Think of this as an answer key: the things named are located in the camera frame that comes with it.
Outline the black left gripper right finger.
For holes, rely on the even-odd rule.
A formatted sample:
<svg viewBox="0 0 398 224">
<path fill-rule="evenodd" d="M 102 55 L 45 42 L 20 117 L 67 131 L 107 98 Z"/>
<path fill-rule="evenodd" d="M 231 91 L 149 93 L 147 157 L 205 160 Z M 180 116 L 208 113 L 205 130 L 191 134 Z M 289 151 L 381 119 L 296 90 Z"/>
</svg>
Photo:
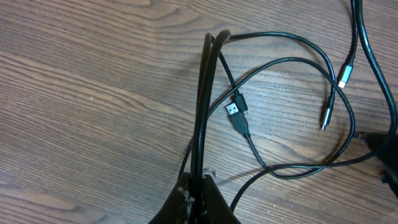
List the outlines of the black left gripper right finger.
<svg viewBox="0 0 398 224">
<path fill-rule="evenodd" d="M 241 224 L 228 207 L 212 176 L 204 175 L 202 184 L 203 222 L 206 224 Z"/>
</svg>

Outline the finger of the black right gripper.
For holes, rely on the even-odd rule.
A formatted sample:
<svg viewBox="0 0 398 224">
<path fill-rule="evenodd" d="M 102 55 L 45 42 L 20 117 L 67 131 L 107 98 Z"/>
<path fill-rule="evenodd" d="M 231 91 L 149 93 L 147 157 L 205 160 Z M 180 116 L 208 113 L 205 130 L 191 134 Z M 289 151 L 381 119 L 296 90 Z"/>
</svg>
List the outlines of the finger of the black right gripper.
<svg viewBox="0 0 398 224">
<path fill-rule="evenodd" d="M 380 179 L 397 197 L 397 134 L 389 138 L 385 133 L 359 133 L 354 138 L 363 140 L 371 152 L 376 152 L 376 157 L 384 166 Z"/>
</svg>

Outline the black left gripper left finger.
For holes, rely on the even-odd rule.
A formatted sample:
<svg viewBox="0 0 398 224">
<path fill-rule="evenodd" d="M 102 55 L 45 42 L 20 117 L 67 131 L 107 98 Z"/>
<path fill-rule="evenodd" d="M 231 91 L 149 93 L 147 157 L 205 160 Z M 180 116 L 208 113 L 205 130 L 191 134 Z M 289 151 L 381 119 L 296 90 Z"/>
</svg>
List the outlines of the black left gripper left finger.
<svg viewBox="0 0 398 224">
<path fill-rule="evenodd" d="M 190 196 L 190 174 L 184 172 L 170 192 L 168 198 L 149 224 L 186 224 L 191 205 L 195 201 Z"/>
</svg>

